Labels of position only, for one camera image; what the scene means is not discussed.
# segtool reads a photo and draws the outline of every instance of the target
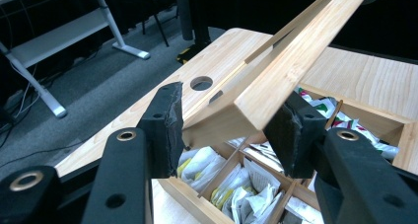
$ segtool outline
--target dark background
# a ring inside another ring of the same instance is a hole
[[[190,1],[192,4],[195,1],[200,6],[197,11],[192,5],[194,24],[203,20],[209,27],[224,30],[243,28],[275,34],[314,0]],[[135,28],[136,24],[151,15],[147,11],[145,0],[106,0],[106,2],[122,34],[126,34],[129,28]],[[2,5],[0,9],[0,39],[7,47],[18,45],[97,7],[96,0],[15,0]],[[417,62],[417,13],[417,0],[378,0],[369,5],[362,5],[332,45]],[[47,83],[57,74],[68,70],[75,58],[91,55],[110,38],[112,38],[110,30],[105,28],[48,57],[38,64],[35,77]],[[19,89],[25,89],[28,83],[11,68],[3,55],[0,55],[0,72],[1,106]]]

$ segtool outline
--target light wood tabletop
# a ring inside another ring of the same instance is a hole
[[[196,102],[200,102],[202,97],[209,102],[219,91],[194,91],[190,87],[193,79],[198,76],[210,77],[213,80],[212,88],[216,89],[222,83],[217,81],[218,78],[230,74],[237,64],[270,38],[270,35],[242,29],[228,30],[59,163],[56,166],[59,175],[68,174],[99,159],[107,137],[118,129],[135,126],[161,86],[171,82],[183,82],[183,118],[187,120],[192,112],[206,106],[197,105]],[[406,124],[407,129],[404,132],[410,134],[412,143],[416,146],[403,148],[399,144],[396,165],[417,173],[418,161],[413,158],[418,156],[418,141],[415,139],[418,131],[418,94],[414,92],[418,86],[418,65],[329,47],[305,75],[301,86],[344,99],[344,103],[356,102],[356,105],[365,110],[384,114]],[[197,222],[157,182],[154,182],[154,200],[157,223],[175,223],[178,220]]]

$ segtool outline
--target black chair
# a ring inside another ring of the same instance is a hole
[[[169,47],[166,35],[164,34],[163,28],[161,26],[160,20],[158,19],[158,14],[164,10],[168,10],[175,6],[176,0],[141,0],[143,1],[144,9],[150,13],[150,16],[154,16],[157,26],[160,29],[161,35],[163,36],[166,46]],[[177,18],[178,12],[175,13],[173,18]],[[145,21],[142,22],[142,34],[145,34]]]

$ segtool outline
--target white desk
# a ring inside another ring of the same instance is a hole
[[[9,1],[12,0],[0,0],[0,4]],[[27,68],[105,27],[110,27],[116,39],[113,47],[143,59],[150,57],[148,52],[125,44],[105,0],[97,1],[100,8],[21,45],[8,49],[0,42],[1,52],[22,76],[34,86],[40,97],[57,117],[65,116],[67,110],[40,85]]]

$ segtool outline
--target gray carpet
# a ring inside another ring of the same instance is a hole
[[[175,8],[159,15],[162,22],[168,20],[163,29],[170,47],[153,18],[146,23],[145,35],[139,24],[123,36],[128,45],[150,52],[150,59],[116,50],[110,40],[97,54],[57,78],[48,90],[68,111],[67,116],[56,118],[39,99],[0,148],[0,179],[27,166],[56,165],[181,67],[176,56],[193,41],[182,39],[179,20],[169,20],[174,14]],[[223,32],[210,29],[210,37],[213,40]]]

